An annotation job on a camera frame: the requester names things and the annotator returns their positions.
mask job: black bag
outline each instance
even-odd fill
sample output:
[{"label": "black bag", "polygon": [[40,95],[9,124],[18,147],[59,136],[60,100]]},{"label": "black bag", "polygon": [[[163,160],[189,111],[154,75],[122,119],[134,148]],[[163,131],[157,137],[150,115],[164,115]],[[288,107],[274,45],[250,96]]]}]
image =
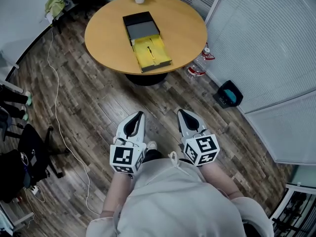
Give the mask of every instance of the black bag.
[{"label": "black bag", "polygon": [[24,187],[24,165],[20,152],[12,150],[0,155],[0,200],[11,202]]},{"label": "black bag", "polygon": [[223,108],[240,105],[243,95],[231,80],[225,82],[213,95],[216,102]]}]

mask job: power strip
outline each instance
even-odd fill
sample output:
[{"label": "power strip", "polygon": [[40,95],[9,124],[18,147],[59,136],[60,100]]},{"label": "power strip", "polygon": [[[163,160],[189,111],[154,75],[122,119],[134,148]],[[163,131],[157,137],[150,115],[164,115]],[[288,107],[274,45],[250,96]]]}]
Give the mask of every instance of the power strip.
[{"label": "power strip", "polygon": [[36,196],[36,194],[39,192],[38,186],[30,186],[29,189],[32,191],[33,195]]}]

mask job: black and white square marker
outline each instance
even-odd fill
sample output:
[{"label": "black and white square marker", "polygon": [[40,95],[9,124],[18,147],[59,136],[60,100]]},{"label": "black and white square marker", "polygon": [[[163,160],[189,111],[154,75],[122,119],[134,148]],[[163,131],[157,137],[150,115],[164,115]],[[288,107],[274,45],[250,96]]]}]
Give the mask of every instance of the black and white square marker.
[{"label": "black and white square marker", "polygon": [[131,173],[133,174],[133,169],[129,167],[121,167],[121,166],[113,166],[117,172],[122,172],[122,173]]},{"label": "black and white square marker", "polygon": [[130,165],[132,163],[132,158],[133,158],[132,148],[124,148],[124,147],[115,148],[113,163]]},{"label": "black and white square marker", "polygon": [[187,144],[184,153],[190,158],[190,160],[194,163],[198,157],[198,154],[191,148],[189,144]]},{"label": "black and white square marker", "polygon": [[144,160],[144,154],[141,153],[135,165],[136,171],[139,169],[140,164],[142,164],[143,160]]},{"label": "black and white square marker", "polygon": [[213,161],[215,156],[216,152],[201,156],[201,158],[198,161],[198,165]]},{"label": "black and white square marker", "polygon": [[208,151],[217,149],[211,136],[199,138],[199,139],[196,139],[196,141],[201,153],[206,153]]}]

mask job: round wooden table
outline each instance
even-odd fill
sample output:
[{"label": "round wooden table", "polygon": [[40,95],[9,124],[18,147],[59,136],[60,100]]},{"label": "round wooden table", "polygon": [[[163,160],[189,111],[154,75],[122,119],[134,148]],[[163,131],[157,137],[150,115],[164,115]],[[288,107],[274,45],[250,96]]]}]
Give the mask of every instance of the round wooden table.
[{"label": "round wooden table", "polygon": [[[172,63],[141,73],[122,17],[145,11],[149,11],[156,22]],[[128,74],[127,77],[136,84],[149,85],[195,59],[205,46],[207,30],[201,16],[180,0],[145,0],[143,4],[137,4],[135,0],[114,0],[90,19],[84,40],[89,53],[99,63]]]}]

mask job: white sneaker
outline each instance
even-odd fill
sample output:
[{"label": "white sneaker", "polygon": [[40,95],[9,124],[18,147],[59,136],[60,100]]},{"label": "white sneaker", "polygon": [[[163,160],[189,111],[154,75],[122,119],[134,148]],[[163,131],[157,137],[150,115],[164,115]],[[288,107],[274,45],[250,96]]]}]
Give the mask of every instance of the white sneaker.
[{"label": "white sneaker", "polygon": [[153,141],[153,140],[151,140],[147,144],[147,151],[152,150],[152,149],[156,149],[157,150],[157,143],[156,143],[156,141]]},{"label": "white sneaker", "polygon": [[24,105],[22,105],[21,110],[24,110],[24,112],[25,112],[25,114],[23,115],[22,119],[25,120],[25,121],[28,121],[29,115],[26,113],[26,108],[25,108]]},{"label": "white sneaker", "polygon": [[28,100],[26,101],[26,105],[30,106],[32,104],[32,95],[29,91],[26,91],[25,95],[28,97]]}]

